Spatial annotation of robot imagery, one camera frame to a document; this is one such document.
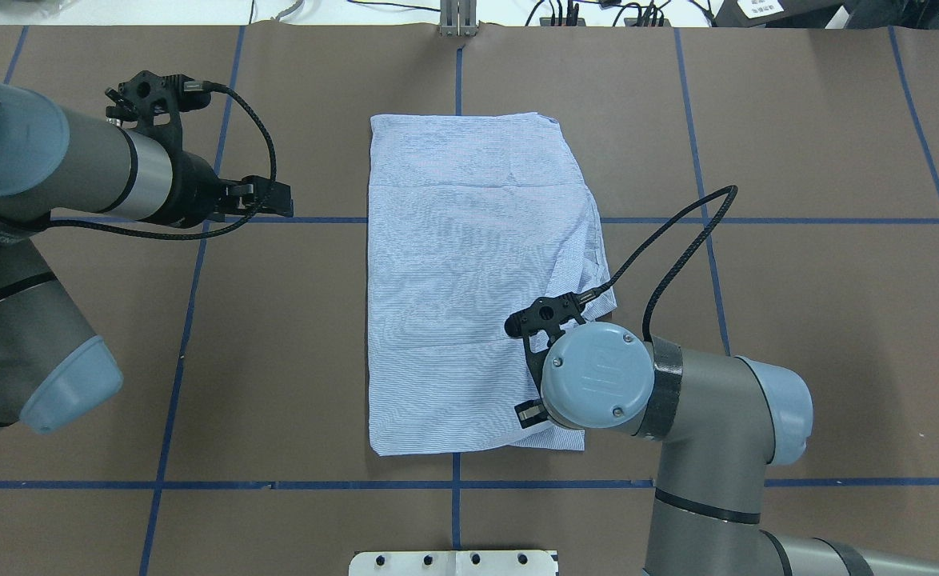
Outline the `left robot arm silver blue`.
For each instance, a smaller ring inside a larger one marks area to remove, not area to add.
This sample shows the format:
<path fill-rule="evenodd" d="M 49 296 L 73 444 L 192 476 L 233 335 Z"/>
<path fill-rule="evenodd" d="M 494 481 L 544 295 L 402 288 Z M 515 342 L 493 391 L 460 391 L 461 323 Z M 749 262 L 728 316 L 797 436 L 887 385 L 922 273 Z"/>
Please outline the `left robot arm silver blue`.
<path fill-rule="evenodd" d="M 261 132 L 270 172 L 221 178 L 186 150 L 182 116 L 223 94 Z M 294 215 L 270 132 L 227 85 L 141 70 L 107 89 L 104 119 L 0 82 L 0 433 L 48 434 L 122 388 L 104 339 L 34 244 L 63 227 L 191 242 L 259 214 Z"/>

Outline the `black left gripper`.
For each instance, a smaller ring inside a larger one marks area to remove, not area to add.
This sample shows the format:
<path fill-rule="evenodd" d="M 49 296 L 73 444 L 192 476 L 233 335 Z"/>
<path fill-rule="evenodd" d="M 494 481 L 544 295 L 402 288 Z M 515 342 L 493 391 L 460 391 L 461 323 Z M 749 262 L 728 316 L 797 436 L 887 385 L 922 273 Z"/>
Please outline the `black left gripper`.
<path fill-rule="evenodd" d="M 195 227 L 216 212 L 224 193 L 235 207 L 226 209 L 232 218 L 269 215 L 293 218 L 294 200 L 290 186 L 272 182 L 262 176 L 246 176 L 240 180 L 218 178 L 217 172 L 197 154 L 180 150 L 172 157 L 174 172 L 172 194 L 167 199 L 167 225 Z"/>

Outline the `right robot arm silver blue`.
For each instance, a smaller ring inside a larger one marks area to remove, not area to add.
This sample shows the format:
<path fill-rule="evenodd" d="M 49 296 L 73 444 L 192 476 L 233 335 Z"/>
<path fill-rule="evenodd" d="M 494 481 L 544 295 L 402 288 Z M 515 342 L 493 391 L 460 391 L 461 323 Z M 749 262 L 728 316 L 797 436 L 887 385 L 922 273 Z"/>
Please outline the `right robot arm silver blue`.
<path fill-rule="evenodd" d="M 645 575 L 939 575 L 939 562 L 761 527 L 767 467 L 805 452 L 813 401 L 791 370 L 682 349 L 612 323 L 507 318 L 538 398 L 521 426 L 618 430 L 661 444 Z"/>

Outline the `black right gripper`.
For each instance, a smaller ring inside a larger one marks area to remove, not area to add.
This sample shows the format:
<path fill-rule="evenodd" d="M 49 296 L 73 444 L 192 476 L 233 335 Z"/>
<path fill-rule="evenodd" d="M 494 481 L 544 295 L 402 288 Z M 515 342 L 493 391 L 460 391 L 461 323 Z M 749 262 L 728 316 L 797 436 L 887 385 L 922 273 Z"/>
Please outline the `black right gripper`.
<path fill-rule="evenodd" d="M 530 372 L 530 376 L 535 385 L 535 389 L 540 393 L 541 383 L 546 359 L 549 357 L 551 346 L 557 342 L 557 337 L 544 335 L 543 346 L 535 349 L 534 340 L 536 334 L 523 337 L 523 349 L 525 355 L 525 364 Z M 514 406 L 518 425 L 522 430 L 532 429 L 533 426 L 539 426 L 549 422 L 549 411 L 547 411 L 542 398 L 531 398 L 531 400 L 520 402 Z"/>

